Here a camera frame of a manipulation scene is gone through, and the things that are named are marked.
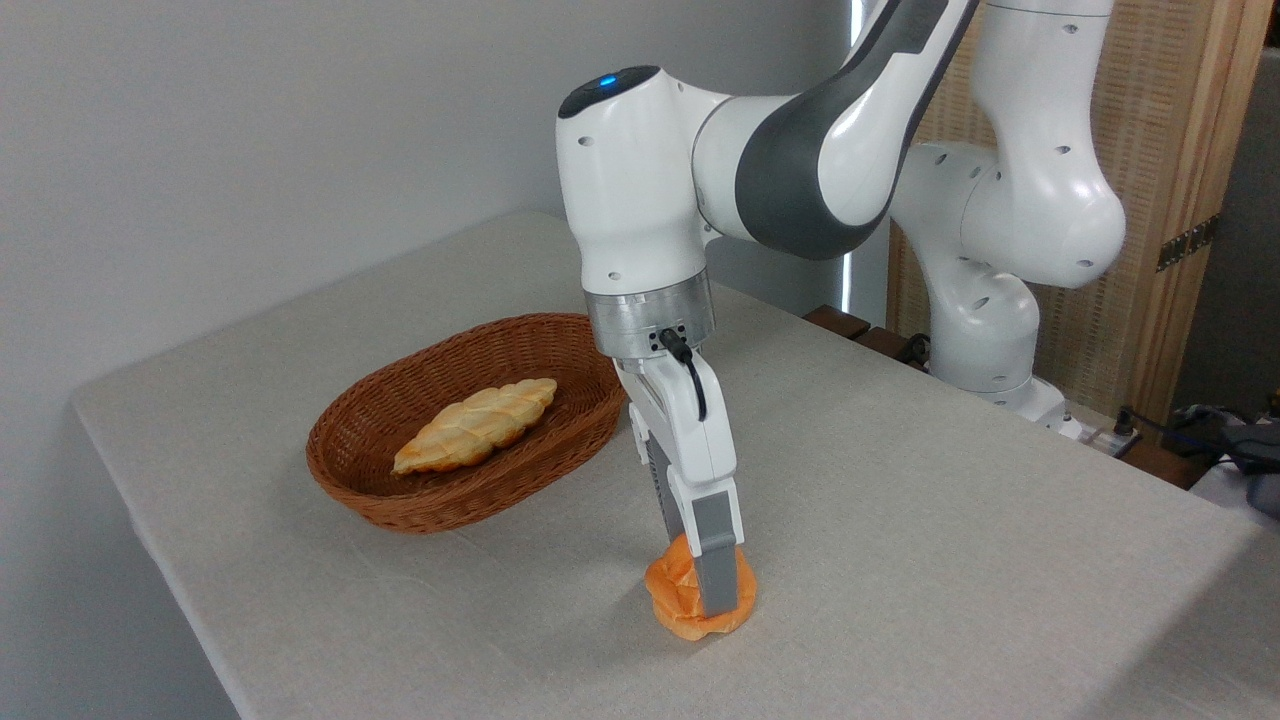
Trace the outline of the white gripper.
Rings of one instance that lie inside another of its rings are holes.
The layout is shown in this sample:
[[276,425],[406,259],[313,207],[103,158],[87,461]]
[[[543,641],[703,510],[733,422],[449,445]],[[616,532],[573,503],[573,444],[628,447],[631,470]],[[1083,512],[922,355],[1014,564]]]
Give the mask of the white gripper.
[[731,612],[739,606],[742,521],[737,455],[716,372],[699,347],[692,348],[695,375],[671,354],[613,364],[631,402],[637,454],[650,471],[668,541],[684,536],[694,556],[703,615]]

